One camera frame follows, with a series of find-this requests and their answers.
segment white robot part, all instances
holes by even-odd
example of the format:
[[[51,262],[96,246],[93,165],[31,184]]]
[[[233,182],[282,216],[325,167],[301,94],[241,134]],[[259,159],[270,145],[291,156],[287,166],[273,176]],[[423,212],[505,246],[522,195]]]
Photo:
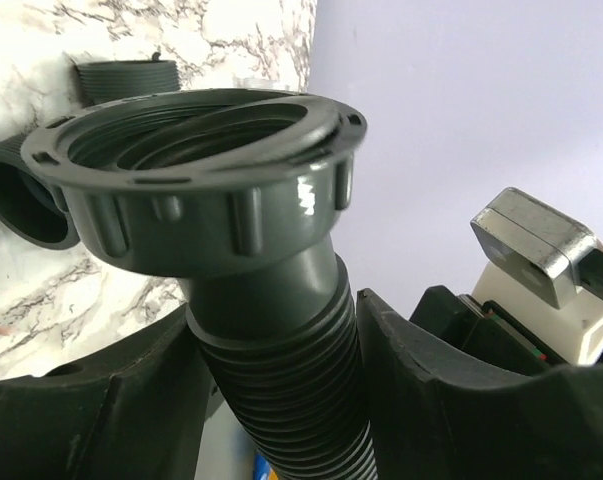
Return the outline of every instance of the white robot part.
[[[472,296],[498,303],[568,363],[593,365],[603,353],[603,301],[581,287],[556,309],[489,262]]]

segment marble countertop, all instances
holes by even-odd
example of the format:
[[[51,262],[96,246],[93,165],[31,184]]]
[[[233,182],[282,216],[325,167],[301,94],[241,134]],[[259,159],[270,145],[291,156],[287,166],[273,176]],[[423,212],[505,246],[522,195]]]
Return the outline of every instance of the marble countertop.
[[[79,107],[74,63],[178,61],[182,87],[303,90],[316,0],[0,0],[0,140]],[[183,301],[174,280],[34,247],[0,224],[0,379],[43,375]]]

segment white wall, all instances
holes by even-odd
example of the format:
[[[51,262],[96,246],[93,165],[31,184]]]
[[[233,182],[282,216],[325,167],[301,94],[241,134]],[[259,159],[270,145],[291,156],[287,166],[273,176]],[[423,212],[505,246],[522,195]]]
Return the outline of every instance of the white wall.
[[[469,222],[506,186],[603,240],[603,0],[320,0],[310,90],[370,123],[334,239],[403,315],[472,289]]]

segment dark green plastic part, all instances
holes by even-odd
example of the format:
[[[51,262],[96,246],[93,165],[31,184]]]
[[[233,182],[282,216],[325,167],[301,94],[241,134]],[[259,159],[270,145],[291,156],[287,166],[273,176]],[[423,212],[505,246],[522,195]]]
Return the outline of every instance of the dark green plastic part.
[[[77,65],[83,92],[95,105],[153,93],[178,92],[179,69],[172,60],[123,60]]]
[[[45,181],[21,158],[26,134],[0,142],[0,221],[28,242],[65,250],[79,242],[72,219],[55,205]]]
[[[220,390],[282,479],[376,478],[330,241],[365,131],[327,98],[213,89],[91,107],[22,149],[93,254],[180,279]]]

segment marble surface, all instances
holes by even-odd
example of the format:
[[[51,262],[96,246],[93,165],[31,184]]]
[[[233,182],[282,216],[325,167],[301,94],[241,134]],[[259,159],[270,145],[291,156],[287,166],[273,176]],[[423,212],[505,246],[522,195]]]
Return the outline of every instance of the marble surface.
[[[183,88],[307,83],[316,0],[0,0],[0,140],[79,107],[73,64],[178,61]],[[43,375],[161,318],[173,280],[41,250],[0,224],[0,379]]]

